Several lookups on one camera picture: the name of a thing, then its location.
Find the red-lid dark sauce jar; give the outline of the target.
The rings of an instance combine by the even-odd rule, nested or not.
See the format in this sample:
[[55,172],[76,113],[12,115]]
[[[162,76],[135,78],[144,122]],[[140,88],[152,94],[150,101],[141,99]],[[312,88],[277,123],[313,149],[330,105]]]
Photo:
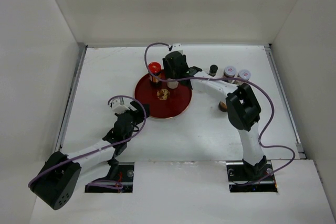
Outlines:
[[158,62],[151,62],[148,64],[148,69],[150,84],[154,87],[159,87],[161,85],[161,65]]

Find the clear salt grinder black top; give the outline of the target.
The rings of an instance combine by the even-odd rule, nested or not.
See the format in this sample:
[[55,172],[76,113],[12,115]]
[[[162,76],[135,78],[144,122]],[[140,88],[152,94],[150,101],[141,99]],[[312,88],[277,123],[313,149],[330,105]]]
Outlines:
[[172,79],[168,79],[167,82],[167,87],[170,89],[176,89],[178,87],[178,81],[172,80]]

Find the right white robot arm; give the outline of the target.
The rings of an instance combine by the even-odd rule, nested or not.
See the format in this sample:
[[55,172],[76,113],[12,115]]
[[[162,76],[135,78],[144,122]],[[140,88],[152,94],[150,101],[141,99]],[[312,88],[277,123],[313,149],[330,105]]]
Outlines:
[[261,107],[251,86],[246,83],[236,85],[215,80],[201,68],[189,67],[186,55],[179,51],[169,53],[162,61],[167,79],[204,92],[226,105],[228,120],[240,136],[244,175],[251,180],[257,179],[262,174],[267,160],[258,141]]

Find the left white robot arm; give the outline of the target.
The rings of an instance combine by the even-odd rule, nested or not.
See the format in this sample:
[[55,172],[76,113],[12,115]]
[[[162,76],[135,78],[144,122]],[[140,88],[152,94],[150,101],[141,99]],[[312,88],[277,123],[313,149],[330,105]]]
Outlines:
[[150,106],[138,100],[125,106],[120,99],[113,100],[110,106],[117,120],[102,140],[70,154],[54,152],[28,183],[28,188],[51,209],[64,207],[79,187],[105,187],[99,180],[116,179],[119,166],[116,157],[143,129]]

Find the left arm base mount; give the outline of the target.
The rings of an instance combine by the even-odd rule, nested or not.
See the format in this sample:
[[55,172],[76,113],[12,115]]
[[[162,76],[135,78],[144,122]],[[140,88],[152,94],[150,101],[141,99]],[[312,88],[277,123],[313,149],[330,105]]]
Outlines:
[[123,163],[111,159],[106,162],[108,170],[98,175],[89,185],[85,186],[85,193],[132,193],[135,163]]

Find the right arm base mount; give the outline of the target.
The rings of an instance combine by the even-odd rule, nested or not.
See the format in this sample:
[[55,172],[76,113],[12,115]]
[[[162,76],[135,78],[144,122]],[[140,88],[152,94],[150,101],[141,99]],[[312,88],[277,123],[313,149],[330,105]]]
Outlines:
[[229,191],[231,193],[277,193],[275,176],[271,175],[261,180],[262,177],[273,172],[271,162],[261,170],[258,176],[250,176],[246,173],[242,162],[226,164]]

